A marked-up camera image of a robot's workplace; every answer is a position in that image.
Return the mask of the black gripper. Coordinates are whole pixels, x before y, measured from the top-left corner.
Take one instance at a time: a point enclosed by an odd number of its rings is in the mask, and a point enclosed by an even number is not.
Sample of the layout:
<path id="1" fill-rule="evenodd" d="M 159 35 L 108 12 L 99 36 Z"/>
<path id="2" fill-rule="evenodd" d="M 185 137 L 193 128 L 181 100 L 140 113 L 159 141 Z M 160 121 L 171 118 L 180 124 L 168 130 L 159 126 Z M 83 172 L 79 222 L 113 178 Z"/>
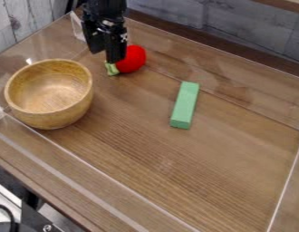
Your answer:
<path id="1" fill-rule="evenodd" d="M 83 31 L 89 51 L 100 53 L 107 50 L 108 63 L 117 63 L 127 53 L 127 0 L 84 0 L 83 8 Z"/>

